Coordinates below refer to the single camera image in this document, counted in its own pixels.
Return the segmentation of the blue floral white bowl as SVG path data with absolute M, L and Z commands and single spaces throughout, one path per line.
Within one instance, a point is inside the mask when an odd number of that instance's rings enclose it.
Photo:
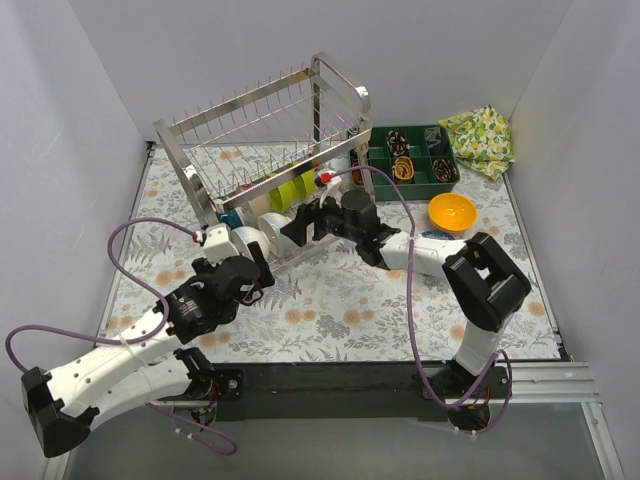
M 455 237 L 453 235 L 446 232 L 438 231 L 438 230 L 422 231 L 420 233 L 420 236 L 422 238 L 427 238 L 427 239 L 436 239 L 436 240 L 445 240 L 445 241 L 455 240 Z

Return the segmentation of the yellow ribbed bowl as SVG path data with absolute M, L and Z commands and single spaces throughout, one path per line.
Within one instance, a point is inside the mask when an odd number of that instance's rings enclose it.
M 447 233 L 462 233 L 470 229 L 477 220 L 477 209 L 467 197 L 457 193 L 442 193 L 428 204 L 431 223 Z

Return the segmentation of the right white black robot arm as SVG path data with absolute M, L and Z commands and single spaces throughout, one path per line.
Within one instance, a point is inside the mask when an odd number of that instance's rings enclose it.
M 468 240 L 413 236 L 383 223 L 363 191 L 302 204 L 280 232 L 299 247 L 327 235 L 340 237 L 354 242 L 369 266 L 447 282 L 467 324 L 453 360 L 425 387 L 464 398 L 486 389 L 502 334 L 531 291 L 527 276 L 491 235 L 478 233 Z

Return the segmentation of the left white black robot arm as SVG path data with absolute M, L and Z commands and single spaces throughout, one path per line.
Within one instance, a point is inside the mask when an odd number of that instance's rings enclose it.
M 194 276 L 158 301 L 112 345 L 61 367 L 21 376 L 23 403 L 47 458 L 79 446 L 106 421 L 148 402 L 184 395 L 216 402 L 240 383 L 237 370 L 216 372 L 195 338 L 232 322 L 275 280 L 259 243 L 217 266 L 194 261 Z

